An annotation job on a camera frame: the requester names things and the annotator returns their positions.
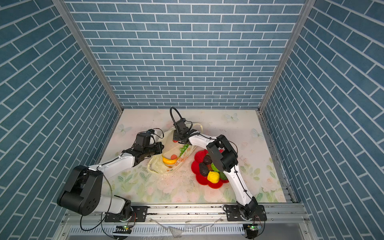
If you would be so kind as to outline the yellow fake lemon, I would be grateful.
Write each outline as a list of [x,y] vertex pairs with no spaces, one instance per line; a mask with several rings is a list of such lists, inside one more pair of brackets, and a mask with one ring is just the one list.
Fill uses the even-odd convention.
[[207,176],[207,180],[212,184],[217,184],[220,181],[220,179],[221,179],[220,174],[215,171],[210,171]]

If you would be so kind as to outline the green spotted fake fruit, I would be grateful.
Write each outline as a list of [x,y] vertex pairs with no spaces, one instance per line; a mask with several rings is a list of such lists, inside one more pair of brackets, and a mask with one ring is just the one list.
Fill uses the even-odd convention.
[[211,168],[212,168],[212,170],[213,171],[215,171],[215,172],[220,172],[217,168],[216,168],[216,166],[214,165],[214,163],[211,163]]

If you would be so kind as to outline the red flower-shaped plate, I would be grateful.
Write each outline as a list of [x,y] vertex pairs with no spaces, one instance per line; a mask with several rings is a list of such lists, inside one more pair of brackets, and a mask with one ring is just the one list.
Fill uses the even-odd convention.
[[219,189],[224,184],[229,183],[226,175],[215,166],[207,150],[202,150],[195,154],[191,170],[200,185]]

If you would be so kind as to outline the yellow fake banana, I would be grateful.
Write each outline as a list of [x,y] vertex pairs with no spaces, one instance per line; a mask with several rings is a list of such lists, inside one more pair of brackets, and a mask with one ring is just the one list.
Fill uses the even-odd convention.
[[166,158],[166,157],[163,157],[163,163],[165,165],[175,165],[177,161],[178,161],[178,156],[177,155],[172,155],[170,159]]

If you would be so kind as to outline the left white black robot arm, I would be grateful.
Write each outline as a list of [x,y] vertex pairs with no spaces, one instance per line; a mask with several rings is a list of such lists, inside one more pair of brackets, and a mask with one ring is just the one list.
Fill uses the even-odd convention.
[[102,195],[103,183],[111,186],[109,177],[161,154],[164,145],[156,141],[159,137],[155,129],[139,132],[131,148],[112,160],[89,167],[74,167],[58,196],[58,206],[82,216],[105,213],[117,216],[121,222],[130,220],[133,215],[131,201],[113,195],[112,190],[109,195]]

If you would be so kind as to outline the dark brown fake fruit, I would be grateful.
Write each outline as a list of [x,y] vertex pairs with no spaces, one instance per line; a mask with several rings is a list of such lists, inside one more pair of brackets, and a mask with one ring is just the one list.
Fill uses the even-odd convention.
[[212,164],[212,158],[211,158],[211,156],[210,155],[205,155],[204,156],[204,158],[203,158],[203,163],[205,164],[205,165],[211,165]]

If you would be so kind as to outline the yellow plastic fruit-print bag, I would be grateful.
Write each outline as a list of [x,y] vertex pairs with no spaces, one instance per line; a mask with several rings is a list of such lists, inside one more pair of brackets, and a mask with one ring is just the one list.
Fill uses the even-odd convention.
[[[166,175],[171,174],[173,171],[176,171],[181,167],[183,162],[194,152],[196,146],[191,146],[191,151],[188,154],[187,158],[180,158],[180,148],[185,144],[179,144],[178,142],[173,141],[173,134],[175,131],[175,127],[170,128],[165,132],[165,136],[163,139],[160,139],[160,142],[165,146],[163,152],[159,155],[154,155],[150,158],[147,169],[152,174]],[[178,156],[178,161],[175,165],[165,165],[163,163],[163,157],[171,158],[172,155]]]

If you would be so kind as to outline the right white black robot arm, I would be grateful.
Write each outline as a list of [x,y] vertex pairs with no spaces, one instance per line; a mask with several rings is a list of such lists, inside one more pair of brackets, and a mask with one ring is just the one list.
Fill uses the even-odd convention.
[[208,151],[215,167],[227,177],[235,193],[241,217],[246,221],[256,219],[261,222],[266,221],[264,206],[251,196],[238,167],[238,153],[230,141],[223,135],[218,137],[205,136],[192,127],[187,127],[184,118],[177,122],[173,121],[173,124],[176,129],[175,141],[201,147]]

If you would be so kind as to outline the dark fake avocado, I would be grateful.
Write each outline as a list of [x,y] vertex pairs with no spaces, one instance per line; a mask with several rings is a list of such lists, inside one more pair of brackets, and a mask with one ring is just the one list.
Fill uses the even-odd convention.
[[204,163],[200,163],[200,164],[199,164],[199,172],[200,172],[200,174],[201,174],[203,177],[207,177],[208,174],[209,174],[209,172],[210,172],[210,170],[209,170],[209,168],[208,168],[208,166],[207,166],[206,164],[204,164]]

